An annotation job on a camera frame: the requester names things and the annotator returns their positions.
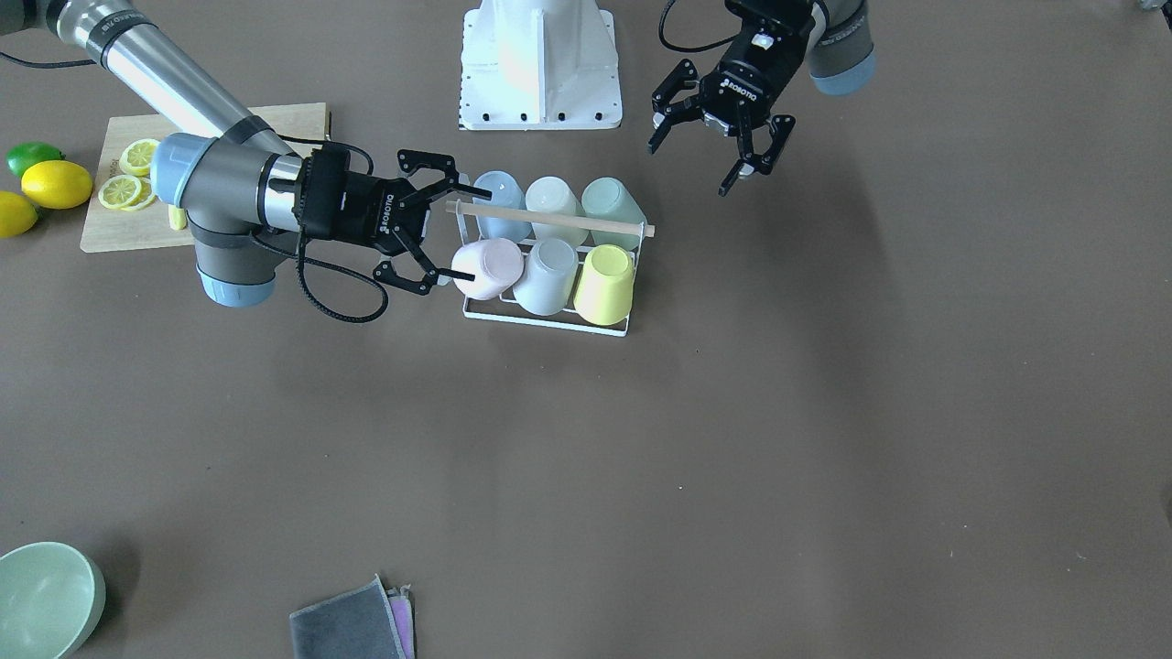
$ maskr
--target wooden cutting board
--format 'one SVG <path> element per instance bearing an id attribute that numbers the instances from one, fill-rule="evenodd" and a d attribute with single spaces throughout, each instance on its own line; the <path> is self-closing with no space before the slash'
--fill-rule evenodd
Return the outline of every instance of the wooden cutting board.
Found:
<path id="1" fill-rule="evenodd" d="M 267 106 L 251 108 L 268 122 L 277 133 L 289 137 L 322 140 L 329 133 L 329 110 L 325 103 L 297 106 Z M 94 176 L 96 191 L 111 176 L 122 174 L 118 156 L 135 140 L 154 137 L 162 140 L 178 129 L 161 115 L 113 117 L 105 129 L 102 156 Z M 291 144 L 302 156 L 309 155 L 313 145 Z M 191 232 L 175 231 L 166 218 L 166 204 L 156 199 L 141 211 L 110 210 L 95 195 L 86 211 L 86 225 L 81 232 L 83 252 L 117 252 L 125 250 L 149 250 L 192 244 Z"/>

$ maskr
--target gray table surface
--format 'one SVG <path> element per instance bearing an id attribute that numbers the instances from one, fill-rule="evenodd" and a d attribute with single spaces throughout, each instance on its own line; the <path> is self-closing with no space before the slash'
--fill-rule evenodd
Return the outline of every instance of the gray table surface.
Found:
<path id="1" fill-rule="evenodd" d="M 190 249 L 86 254 L 53 213 L 0 242 L 0 551 L 97 559 L 84 659 L 287 658 L 289 612 L 375 572 L 414 584 L 424 659 L 1170 657 L 1172 35 L 1133 5 L 875 0 L 873 82 L 799 75 L 782 165 L 721 199 L 731 141 L 645 152 L 659 2 L 602 5 L 621 128 L 469 134 L 470 2 L 142 0 L 383 174 L 616 176 L 661 233 L 614 339 L 465 320 L 450 287 L 346 326 L 288 266 L 220 308 Z M 736 27 L 676 12 L 676 41 Z M 95 68 L 0 75 L 0 144 L 87 168 L 150 111 Z"/>

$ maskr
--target mint green bowl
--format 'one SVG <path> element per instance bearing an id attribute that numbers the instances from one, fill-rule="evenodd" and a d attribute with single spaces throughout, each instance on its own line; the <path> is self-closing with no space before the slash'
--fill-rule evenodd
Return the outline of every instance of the mint green bowl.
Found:
<path id="1" fill-rule="evenodd" d="M 0 557 L 0 657 L 61 659 L 89 638 L 105 580 L 84 553 L 39 542 Z"/>

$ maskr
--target wooden handle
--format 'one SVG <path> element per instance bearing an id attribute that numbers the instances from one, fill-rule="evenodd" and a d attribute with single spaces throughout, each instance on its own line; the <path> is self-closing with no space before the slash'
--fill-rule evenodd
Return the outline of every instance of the wooden handle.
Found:
<path id="1" fill-rule="evenodd" d="M 470 204 L 462 199 L 449 201 L 444 204 L 448 212 L 457 215 L 475 215 L 476 217 L 499 217 L 513 222 L 536 222 L 538 224 L 557 224 L 559 226 L 574 226 L 578 229 L 590 229 L 591 231 L 609 231 L 612 233 L 625 233 L 627 236 L 639 236 L 642 227 L 643 238 L 655 237 L 654 224 L 629 224 L 627 222 L 615 222 L 613 219 L 595 219 L 593 217 L 577 217 L 571 215 L 553 215 L 547 212 L 523 211 L 520 209 L 507 209 L 503 206 L 490 206 L 489 204 Z"/>

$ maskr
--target citrus fruit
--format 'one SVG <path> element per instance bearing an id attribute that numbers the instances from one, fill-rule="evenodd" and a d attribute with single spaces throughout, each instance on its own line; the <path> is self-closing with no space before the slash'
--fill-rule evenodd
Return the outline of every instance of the citrus fruit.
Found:
<path id="1" fill-rule="evenodd" d="M 47 209 L 71 209 L 89 199 L 94 179 L 77 163 L 45 161 L 25 170 L 20 189 L 34 204 Z"/>
<path id="2" fill-rule="evenodd" d="M 124 209 L 143 193 L 143 179 L 129 174 L 111 176 L 97 189 L 97 201 L 111 211 Z"/>
<path id="3" fill-rule="evenodd" d="M 118 157 L 118 168 L 123 174 L 146 176 L 150 174 L 150 159 L 155 156 L 158 140 L 138 140 L 132 142 Z"/>
<path id="4" fill-rule="evenodd" d="M 25 176 L 25 171 L 35 165 L 36 163 L 43 163 L 45 161 L 63 161 L 66 157 L 61 154 L 61 149 L 57 149 L 53 144 L 46 144 L 45 142 L 25 142 L 23 144 L 16 144 L 8 150 L 8 169 L 12 170 L 16 178 Z"/>
<path id="5" fill-rule="evenodd" d="M 171 229 L 183 231 L 188 227 L 188 211 L 179 206 L 166 206 L 166 219 L 171 223 Z"/>
<path id="6" fill-rule="evenodd" d="M 11 238 L 36 224 L 36 209 L 15 192 L 0 190 L 0 238 Z"/>
<path id="7" fill-rule="evenodd" d="M 138 197 L 136 197 L 132 202 L 130 202 L 129 206 L 122 206 L 122 210 L 141 211 L 146 206 L 151 205 L 152 203 L 155 203 L 156 199 L 155 190 L 151 189 L 150 178 L 139 176 L 138 182 L 143 184 L 142 192 L 138 192 Z"/>

